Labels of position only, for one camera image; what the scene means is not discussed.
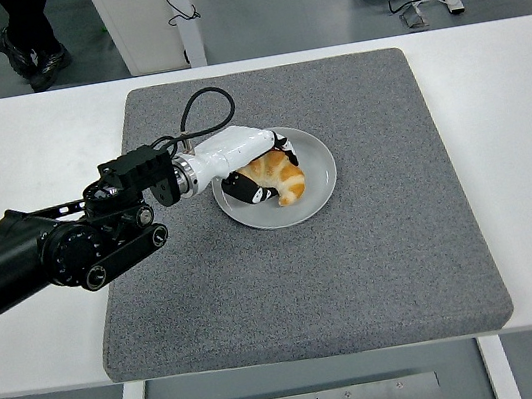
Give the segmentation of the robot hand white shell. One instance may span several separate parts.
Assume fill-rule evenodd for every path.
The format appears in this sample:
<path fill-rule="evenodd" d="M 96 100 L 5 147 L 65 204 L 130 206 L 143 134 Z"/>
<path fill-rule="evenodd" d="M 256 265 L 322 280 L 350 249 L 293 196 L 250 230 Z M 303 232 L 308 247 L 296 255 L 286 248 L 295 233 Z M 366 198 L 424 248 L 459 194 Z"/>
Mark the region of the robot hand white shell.
<path fill-rule="evenodd" d="M 183 158 L 192 193 L 214 179 L 240 202 L 259 204 L 277 196 L 282 206 L 296 202 L 305 190 L 305 174 L 287 137 L 271 130 L 229 126 L 195 147 Z"/>

